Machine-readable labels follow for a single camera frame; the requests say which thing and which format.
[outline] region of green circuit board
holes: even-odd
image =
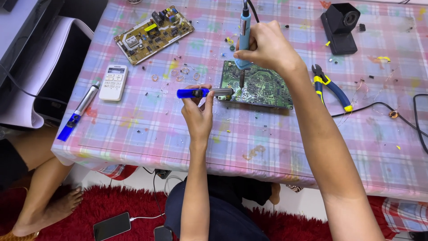
[[[245,69],[245,83],[241,89],[238,67],[234,61],[225,61],[220,85],[220,88],[233,88],[235,93],[231,96],[219,96],[219,100],[293,109],[293,101],[281,76],[255,64]]]

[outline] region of blue and yellow pliers handle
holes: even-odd
[[[324,98],[322,95],[322,86],[323,84],[326,85],[333,93],[339,98],[343,109],[345,109],[346,112],[352,111],[353,107],[351,105],[351,102],[348,100],[348,97],[346,97],[345,93],[335,84],[333,83],[330,78],[327,77],[327,75],[324,75],[327,79],[327,82],[324,82],[323,79],[319,76],[314,77],[314,83],[315,83],[315,91],[317,95],[320,97],[322,103],[324,104]]]

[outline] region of diagonal cutting pliers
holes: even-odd
[[[348,100],[348,97],[346,97],[345,93],[335,84],[333,81],[331,81],[327,75],[322,72],[322,69],[319,65],[312,65],[312,72],[314,72],[314,83],[315,83],[315,91],[318,94],[318,96],[321,98],[322,103],[324,104],[324,99],[322,96],[322,86],[323,84],[326,85],[333,93],[339,98],[340,102],[342,103],[343,108],[346,112],[352,111],[352,105],[351,102]]]

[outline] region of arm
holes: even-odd
[[[284,78],[333,240],[385,240],[345,141],[315,93],[305,63],[284,38],[278,22],[256,24],[250,34],[254,51],[250,47],[249,51],[237,51],[234,57],[273,69]]]
[[[198,85],[187,88],[199,88]],[[210,89],[210,84],[201,88]],[[199,108],[201,98],[183,99],[181,110],[190,134],[190,165],[181,209],[181,236],[183,241],[207,241],[210,226],[210,202],[208,196],[205,153],[212,128],[213,92]]]

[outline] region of white remote control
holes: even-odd
[[[126,65],[109,65],[101,84],[100,99],[119,101],[125,88],[127,74],[128,67]]]

